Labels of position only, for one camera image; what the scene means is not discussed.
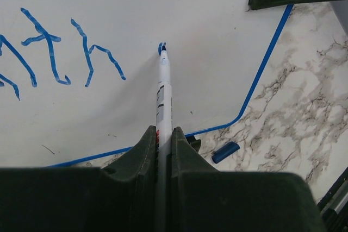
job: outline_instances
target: marble countertop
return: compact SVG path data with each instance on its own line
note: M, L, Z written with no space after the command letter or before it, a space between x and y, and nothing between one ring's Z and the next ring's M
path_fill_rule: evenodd
M243 117L197 135L221 171L293 172L318 202L348 165L348 38L330 3L295 5ZM219 164L228 141L241 149Z

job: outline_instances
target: black ink mark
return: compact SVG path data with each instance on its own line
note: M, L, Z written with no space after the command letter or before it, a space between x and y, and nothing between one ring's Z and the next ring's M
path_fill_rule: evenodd
M42 145L41 146L45 147L46 149L48 149L50 152L52 152L52 154L54 155L55 153L53 151L51 151L49 148L47 148L45 145Z

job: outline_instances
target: white marker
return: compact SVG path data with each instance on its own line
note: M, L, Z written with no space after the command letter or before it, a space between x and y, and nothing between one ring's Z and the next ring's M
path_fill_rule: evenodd
M172 138L172 86L170 85L170 64L165 48L165 43L160 43L158 52L159 81L157 92L157 115L156 115L156 145L158 146L158 178L155 184L154 202L154 227L157 232L166 231L166 215L168 209L167 183L171 179L171 166L168 157L171 157Z

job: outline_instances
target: blue board edge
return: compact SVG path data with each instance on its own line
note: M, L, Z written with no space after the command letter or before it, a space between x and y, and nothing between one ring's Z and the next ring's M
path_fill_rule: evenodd
M251 87L249 89L249 92L243 102L243 105L239 111L239 114L238 116L232 121L232 122L229 122L229 123L226 123L226 124L223 124L223 125L219 125L219 126L215 126L215 127L211 127L211 128L208 128L208 129L204 129L204 130L199 130L199 131L194 131L192 133L188 133L186 134L186 137L189 137L189 136L194 136L194 135L197 135L197 134L202 134L202 133L207 133L209 131L213 131L213 130L218 130L218 129L222 129L222 128L227 128L229 126L231 126L232 124L234 124L235 122L237 122L244 114L244 111L251 99L251 96L252 94L254 93L254 90L259 82L259 79L266 67L266 64L273 52L273 49L278 41L278 38L285 26L285 23L286 21L288 20L289 18L289 15L291 13L291 10L293 9L293 4L289 4L287 5L287 7L285 8L285 11L283 13L283 16L278 24L278 27L272 37L272 40L267 48L267 51L263 57L263 60L261 62L261 65L259 67L259 70L257 71L256 73L256 76L254 78L254 81L252 82L251 84ZM128 147L128 148L124 148L124 149L117 149L115 151L111 151L111 152L105 152L105 153L101 153L101 154L97 154L97 155L93 155L93 156L88 156L88 157L84 157L84 158L81 158L81 159L77 159L77 160L72 160L72 161L67 161L67 162L62 162L62 163L58 163L58 164L55 164L55 165L51 165L49 167L64 167L64 166L71 166L71 165L75 165L75 164L78 164L78 163L81 163L81 162L85 162L85 161L89 161L89 160L95 160L95 159L99 159L99 158L102 158L102 157L106 157L106 156L111 156L111 155L114 155L114 154L119 154L119 153L123 153L123 152L127 152L131 149L132 147Z

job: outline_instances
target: whiteboard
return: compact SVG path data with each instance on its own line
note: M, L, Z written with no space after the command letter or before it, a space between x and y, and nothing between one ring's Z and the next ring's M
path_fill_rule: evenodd
M135 145L156 123L160 42L173 125L235 119L285 7L248 0L2 0L0 165L46 166Z

